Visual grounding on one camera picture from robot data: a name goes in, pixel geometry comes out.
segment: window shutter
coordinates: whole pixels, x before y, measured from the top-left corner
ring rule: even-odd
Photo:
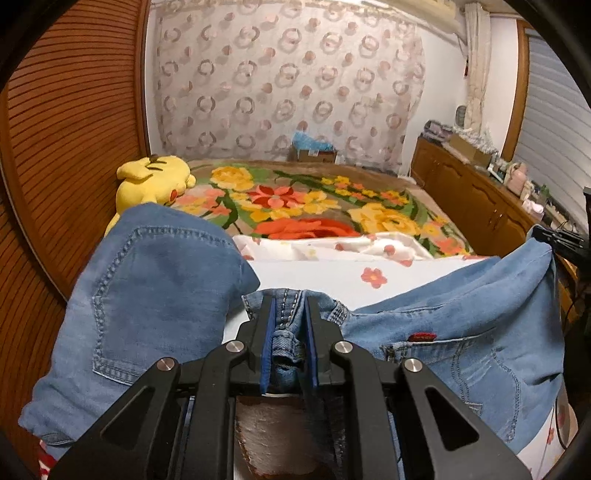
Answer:
[[[546,184],[587,231],[583,188],[591,187],[591,109],[566,67],[531,30],[530,81],[514,161],[527,164],[528,176]]]

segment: blue denim jeans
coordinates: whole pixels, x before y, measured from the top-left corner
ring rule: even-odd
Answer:
[[[203,357],[259,281],[223,229],[153,203],[126,210],[68,302],[19,424],[61,457],[156,360]]]
[[[51,370],[20,425],[59,458],[158,358],[186,362],[217,347],[241,296],[256,317],[258,286],[219,227],[153,204],[127,210],[76,283]],[[556,399],[563,358],[556,274],[550,248],[535,240],[355,312],[320,293],[269,293],[277,306],[275,391],[298,382],[304,300],[314,295],[323,318],[377,358],[427,363],[514,452]],[[418,333],[432,341],[416,341]]]
[[[298,382],[309,296],[323,319],[376,358],[422,360],[515,453],[542,427],[562,383],[556,270],[551,248],[534,239],[502,260],[483,260],[355,312],[322,293],[279,289],[244,298],[251,319],[264,294],[276,305],[275,393]]]

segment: brown furniture surface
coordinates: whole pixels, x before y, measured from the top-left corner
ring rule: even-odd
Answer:
[[[148,154],[148,8],[148,0],[77,1],[0,95],[0,430],[33,471],[38,440],[17,420],[115,213],[115,170]]]
[[[508,255],[536,223],[506,188],[423,138],[417,142],[411,176],[479,255]]]

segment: cabinet door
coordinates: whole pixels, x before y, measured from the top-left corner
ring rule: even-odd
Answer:
[[[491,236],[492,255],[505,257],[525,242],[525,236],[533,225],[522,215],[508,207],[496,221]]]
[[[411,177],[417,181],[418,186],[424,188],[434,168],[435,152],[433,146],[426,140],[419,139],[414,152],[413,163],[411,164]]]
[[[506,203],[495,188],[472,174],[466,183],[467,208],[457,227],[478,255],[496,255],[491,233],[497,219],[504,215]]]
[[[467,208],[466,182],[469,172],[465,165],[447,153],[441,152],[436,166],[429,175],[425,190],[457,227],[463,223]]]

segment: patterned curtain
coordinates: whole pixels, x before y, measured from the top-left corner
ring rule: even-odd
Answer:
[[[425,76],[406,17],[329,1],[172,0],[157,19],[166,153],[284,160],[300,130],[348,163],[398,171]]]

